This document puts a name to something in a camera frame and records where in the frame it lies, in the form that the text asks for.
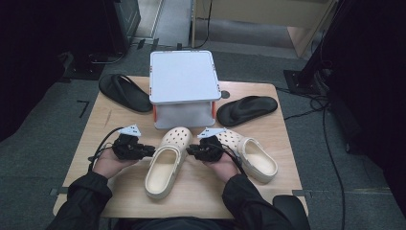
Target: white plastic container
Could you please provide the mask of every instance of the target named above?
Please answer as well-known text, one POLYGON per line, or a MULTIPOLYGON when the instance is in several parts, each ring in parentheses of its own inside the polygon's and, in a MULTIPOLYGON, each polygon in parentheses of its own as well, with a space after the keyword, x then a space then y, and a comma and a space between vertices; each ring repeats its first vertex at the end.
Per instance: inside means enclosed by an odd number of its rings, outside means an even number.
POLYGON ((149 99, 158 129, 210 127, 221 91, 209 51, 152 52, 149 99))

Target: black panel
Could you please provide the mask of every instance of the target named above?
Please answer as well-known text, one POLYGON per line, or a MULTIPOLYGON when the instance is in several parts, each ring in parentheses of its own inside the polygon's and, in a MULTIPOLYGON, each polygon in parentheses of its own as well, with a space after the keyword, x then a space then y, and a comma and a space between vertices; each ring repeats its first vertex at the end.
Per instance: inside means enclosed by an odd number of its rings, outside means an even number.
POLYGON ((64 69, 28 4, 2 1, 0 5, 2 141, 19 129, 64 69))
POLYGON ((328 86, 362 129, 354 143, 383 169, 406 214, 406 2, 341 2, 300 80, 309 81, 317 69, 332 70, 328 86))

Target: cream clog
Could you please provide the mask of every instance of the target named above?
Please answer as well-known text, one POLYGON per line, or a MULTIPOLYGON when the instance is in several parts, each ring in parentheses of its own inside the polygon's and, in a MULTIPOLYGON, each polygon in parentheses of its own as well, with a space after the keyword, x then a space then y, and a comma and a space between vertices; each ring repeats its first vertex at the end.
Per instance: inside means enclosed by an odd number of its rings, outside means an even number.
POLYGON ((145 180, 147 195, 161 199, 167 196, 186 156, 192 133, 185 127, 175 127, 165 134, 152 156, 145 180))
POLYGON ((277 174, 278 164, 256 139, 244 137, 229 129, 218 133, 216 137, 222 145, 239 155, 242 168, 257 181, 269 183, 277 174))

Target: shoe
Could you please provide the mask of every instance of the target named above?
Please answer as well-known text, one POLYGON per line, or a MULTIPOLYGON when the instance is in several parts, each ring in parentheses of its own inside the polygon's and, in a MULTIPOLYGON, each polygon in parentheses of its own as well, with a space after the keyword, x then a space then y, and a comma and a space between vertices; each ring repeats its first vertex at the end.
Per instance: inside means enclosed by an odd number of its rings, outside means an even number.
POLYGON ((152 110, 149 95, 125 75, 101 77, 99 89, 107 98, 134 111, 145 113, 152 110))
POLYGON ((257 181, 269 183, 277 174, 278 164, 256 139, 244 137, 229 129, 218 133, 216 137, 241 158, 242 168, 257 181))
POLYGON ((175 127, 165 134, 152 156, 145 180, 147 195, 162 199, 170 193, 191 142, 192 133, 185 127, 175 127))
POLYGON ((236 127, 274 112, 278 108, 275 99, 265 96, 248 96, 221 106, 216 118, 225 127, 236 127))

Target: gray carpet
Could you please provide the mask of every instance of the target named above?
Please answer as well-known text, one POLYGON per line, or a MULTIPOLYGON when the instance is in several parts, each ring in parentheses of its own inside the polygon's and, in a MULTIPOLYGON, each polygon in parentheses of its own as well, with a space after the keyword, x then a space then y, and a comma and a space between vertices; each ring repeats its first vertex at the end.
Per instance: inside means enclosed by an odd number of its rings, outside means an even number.
MULTIPOLYGON (((131 47, 120 61, 106 65, 103 74, 148 76, 150 48, 131 47)), ((282 70, 305 66, 301 59, 219 52, 213 56, 221 81, 268 82, 281 88, 286 88, 282 70)), ((98 91, 98 83, 91 80, 55 83, 23 126, 0 143, 0 229, 44 229, 53 219, 56 197, 49 192, 64 180, 98 91), (85 110, 82 102, 89 102, 85 110)), ((285 118, 311 110, 310 99, 281 91, 278 95, 285 118)), ((288 119, 286 126, 311 228, 341 229, 341 189, 327 151, 323 112, 288 119)), ((345 189, 346 229, 406 229, 382 171, 368 157, 346 153, 340 127, 329 111, 326 132, 345 189)), ((101 229, 107 229, 106 219, 101 229)))

